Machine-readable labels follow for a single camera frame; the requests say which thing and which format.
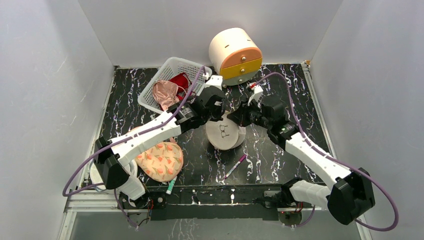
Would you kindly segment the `white mesh laundry bag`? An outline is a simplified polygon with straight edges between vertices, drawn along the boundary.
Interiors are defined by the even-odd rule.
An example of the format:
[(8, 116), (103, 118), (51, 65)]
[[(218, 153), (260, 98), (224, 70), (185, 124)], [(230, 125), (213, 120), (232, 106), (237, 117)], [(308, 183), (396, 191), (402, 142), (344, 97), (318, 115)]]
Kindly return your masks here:
[(238, 126), (228, 119), (228, 112), (223, 115), (223, 120), (208, 121), (205, 134), (208, 141), (218, 150), (226, 151), (240, 146), (246, 138), (246, 128)]

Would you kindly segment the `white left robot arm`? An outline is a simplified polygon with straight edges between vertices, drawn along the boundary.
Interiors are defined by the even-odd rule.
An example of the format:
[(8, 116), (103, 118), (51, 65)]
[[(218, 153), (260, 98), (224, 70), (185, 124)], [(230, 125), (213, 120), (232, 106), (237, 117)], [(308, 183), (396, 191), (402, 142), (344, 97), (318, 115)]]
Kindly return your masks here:
[(139, 154), (166, 139), (199, 128), (208, 121), (221, 121), (225, 99), (221, 88), (205, 87), (200, 95), (174, 104), (138, 129), (112, 139), (98, 138), (94, 143), (93, 164), (100, 177), (99, 185), (123, 192), (137, 208), (147, 206), (150, 198), (145, 186), (125, 167)]

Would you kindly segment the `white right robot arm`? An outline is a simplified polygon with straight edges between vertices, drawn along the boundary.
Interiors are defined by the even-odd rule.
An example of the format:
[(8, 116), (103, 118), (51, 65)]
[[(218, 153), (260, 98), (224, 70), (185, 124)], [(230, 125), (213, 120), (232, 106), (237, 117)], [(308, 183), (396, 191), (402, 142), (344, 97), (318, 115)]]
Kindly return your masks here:
[(295, 178), (281, 187), (282, 202), (295, 207), (299, 202), (329, 210), (341, 224), (348, 225), (376, 204), (368, 172), (354, 172), (329, 159), (309, 138), (302, 136), (299, 127), (287, 117), (282, 104), (270, 106), (242, 102), (228, 119), (246, 127), (250, 124), (266, 129), (269, 139), (285, 152), (295, 156), (317, 174), (324, 185)]

